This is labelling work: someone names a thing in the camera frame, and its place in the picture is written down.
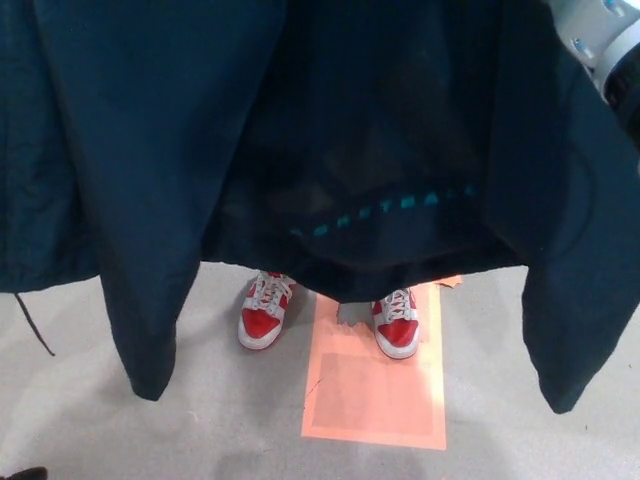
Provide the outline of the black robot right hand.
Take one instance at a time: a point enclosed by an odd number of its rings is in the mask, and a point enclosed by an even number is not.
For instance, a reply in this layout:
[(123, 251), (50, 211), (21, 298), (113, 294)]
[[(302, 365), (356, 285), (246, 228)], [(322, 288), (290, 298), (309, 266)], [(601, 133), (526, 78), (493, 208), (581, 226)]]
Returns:
[(47, 480), (48, 470), (45, 467), (31, 467), (20, 470), (8, 476), (1, 476), (0, 480)]

